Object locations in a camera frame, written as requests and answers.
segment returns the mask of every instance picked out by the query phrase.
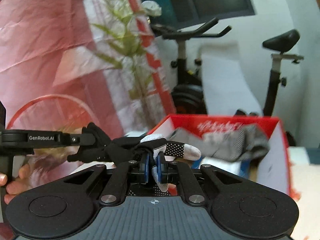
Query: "silver bolt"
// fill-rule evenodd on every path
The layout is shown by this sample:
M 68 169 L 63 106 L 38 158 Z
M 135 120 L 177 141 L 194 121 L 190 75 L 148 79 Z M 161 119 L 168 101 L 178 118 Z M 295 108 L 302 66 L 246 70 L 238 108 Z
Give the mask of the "silver bolt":
M 113 196 L 113 195 L 104 195 L 101 197 L 101 201 L 104 203 L 112 203 L 116 200 L 117 200 L 116 196 Z
M 189 197 L 189 200 L 192 202 L 192 203 L 201 203 L 204 201 L 204 197 L 201 196 L 201 195 L 192 195 Z

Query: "human hand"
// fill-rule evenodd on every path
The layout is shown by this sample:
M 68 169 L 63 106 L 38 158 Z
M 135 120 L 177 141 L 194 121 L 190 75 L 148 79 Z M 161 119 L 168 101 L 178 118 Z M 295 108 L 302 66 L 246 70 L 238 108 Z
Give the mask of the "human hand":
M 4 196 L 4 201 L 9 204 L 9 202 L 18 194 L 30 189 L 28 178 L 31 174 L 30 165 L 26 164 L 19 169 L 19 177 L 10 182 L 7 187 L 7 194 Z M 0 186 L 4 186 L 7 183 L 7 176 L 0 173 Z

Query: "gray ribbed plate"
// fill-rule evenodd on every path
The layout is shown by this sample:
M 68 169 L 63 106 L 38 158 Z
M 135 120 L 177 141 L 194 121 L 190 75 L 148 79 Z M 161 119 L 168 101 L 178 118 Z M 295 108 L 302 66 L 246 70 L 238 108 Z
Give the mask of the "gray ribbed plate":
M 127 197 L 120 206 L 102 208 L 90 226 L 65 239 L 238 240 L 239 238 L 221 230 L 204 208 L 188 206 L 180 197 Z M 27 240 L 27 238 L 19 236 L 17 240 Z

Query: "bike seat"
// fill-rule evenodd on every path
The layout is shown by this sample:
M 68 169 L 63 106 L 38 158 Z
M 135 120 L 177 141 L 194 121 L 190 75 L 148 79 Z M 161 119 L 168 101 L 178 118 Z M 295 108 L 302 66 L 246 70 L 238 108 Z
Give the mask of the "bike seat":
M 300 39 L 300 34 L 296 29 L 288 31 L 284 34 L 266 40 L 262 43 L 262 46 L 266 49 L 276 50 L 280 53 L 288 52 L 297 44 Z

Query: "glove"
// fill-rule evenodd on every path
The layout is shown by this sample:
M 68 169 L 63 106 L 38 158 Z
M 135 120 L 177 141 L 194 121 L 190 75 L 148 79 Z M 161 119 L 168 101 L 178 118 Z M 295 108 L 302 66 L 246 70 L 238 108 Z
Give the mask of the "glove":
M 168 184 L 161 184 L 158 178 L 157 156 L 164 152 L 166 156 L 181 157 L 187 160 L 198 160 L 200 151 L 188 144 L 167 141 L 160 134 L 150 134 L 141 137 L 121 137 L 111 140 L 94 123 L 89 123 L 82 133 L 91 133 L 96 142 L 92 146 L 80 146 L 75 155 L 68 156 L 68 162 L 81 161 L 89 163 L 93 161 L 114 162 L 117 166 L 121 162 L 130 160 L 139 161 L 143 153 L 150 154 L 152 176 L 162 192 L 168 190 Z

